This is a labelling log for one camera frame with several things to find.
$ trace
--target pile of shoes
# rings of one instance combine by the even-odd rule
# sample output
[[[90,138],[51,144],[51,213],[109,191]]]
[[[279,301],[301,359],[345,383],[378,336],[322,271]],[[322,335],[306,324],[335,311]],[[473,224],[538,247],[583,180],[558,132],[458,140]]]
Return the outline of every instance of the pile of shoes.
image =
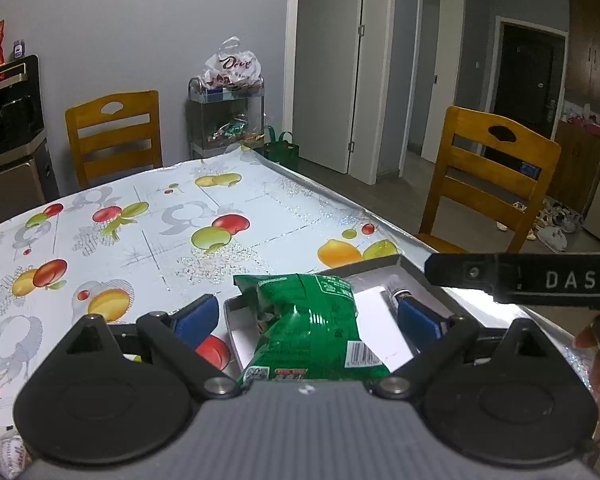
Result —
[[[515,202],[516,209],[524,211],[526,206],[521,202]],[[549,247],[554,253],[561,253],[567,248],[565,234],[574,233],[582,226],[582,216],[573,212],[568,207],[551,198],[545,198],[542,210],[536,215],[534,229],[538,233],[538,239]],[[506,225],[496,222],[501,231],[506,231]],[[533,229],[529,230],[527,240],[535,240]]]

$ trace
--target wall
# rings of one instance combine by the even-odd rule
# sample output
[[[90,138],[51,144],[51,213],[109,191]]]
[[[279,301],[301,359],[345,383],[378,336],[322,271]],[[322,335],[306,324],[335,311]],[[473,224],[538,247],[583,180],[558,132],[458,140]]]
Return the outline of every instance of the wall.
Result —
[[[262,64],[267,114],[282,123],[287,0],[0,0],[3,45],[40,56],[49,148],[63,194],[77,189],[64,111],[96,97],[157,89],[165,165],[189,158],[189,79],[228,37]]]
[[[438,47],[438,24],[440,0],[422,0],[422,28],[420,29],[420,55],[416,72],[416,88],[413,93],[413,113],[409,130],[409,150],[422,151],[422,141],[427,129],[429,105],[436,71]]]
[[[487,70],[482,82],[480,110],[487,106],[496,16],[569,31],[569,0],[493,0],[487,44]]]
[[[491,0],[465,0],[465,6],[456,104],[477,108],[482,94]],[[416,13],[417,0],[396,0],[389,98],[382,130],[379,171],[399,169],[411,83]],[[475,67],[476,62],[480,63],[479,68]]]

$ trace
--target chair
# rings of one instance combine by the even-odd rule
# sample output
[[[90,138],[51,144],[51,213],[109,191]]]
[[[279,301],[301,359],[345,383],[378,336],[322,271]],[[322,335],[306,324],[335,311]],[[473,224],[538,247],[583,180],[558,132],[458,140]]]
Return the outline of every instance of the chair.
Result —
[[[119,103],[122,108],[110,114],[103,112],[102,109],[110,103]],[[145,114],[149,115],[147,123],[133,124],[82,138],[78,137],[78,130],[82,128]],[[100,97],[95,101],[69,108],[65,112],[64,118],[69,136],[69,146],[74,158],[75,173],[78,183],[83,188],[90,185],[91,179],[106,174],[143,166],[153,166],[154,168],[162,166],[158,92],[155,90]],[[150,148],[116,151],[113,155],[106,155],[95,160],[84,160],[84,156],[89,153],[145,139],[151,141]]]
[[[515,156],[541,168],[534,180],[511,168],[453,146],[454,136],[465,137]],[[438,159],[427,204],[416,238],[440,253],[464,253],[464,249],[431,234],[440,197],[446,196],[514,231],[508,253],[517,253],[531,229],[560,157],[560,145],[510,119],[451,106],[446,111]],[[527,201],[525,212],[474,186],[447,176],[447,168],[492,182]]]

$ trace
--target chair seat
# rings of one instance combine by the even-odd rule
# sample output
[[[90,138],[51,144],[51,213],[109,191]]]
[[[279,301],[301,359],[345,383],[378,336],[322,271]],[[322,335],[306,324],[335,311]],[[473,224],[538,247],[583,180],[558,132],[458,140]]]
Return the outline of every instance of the chair seat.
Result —
[[[434,235],[426,235],[424,233],[416,234],[416,238],[421,242],[426,243],[429,247],[434,248],[439,253],[451,253],[451,254],[462,254],[466,251],[462,247],[453,245],[451,242],[447,242],[442,238],[438,238]]]

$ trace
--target green package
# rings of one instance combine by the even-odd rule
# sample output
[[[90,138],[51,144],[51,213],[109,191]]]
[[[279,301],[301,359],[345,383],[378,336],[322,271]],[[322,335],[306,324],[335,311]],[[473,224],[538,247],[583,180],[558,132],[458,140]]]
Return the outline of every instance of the green package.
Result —
[[[360,341],[349,283],[337,276],[234,276],[262,334],[240,382],[367,380],[389,374]]]

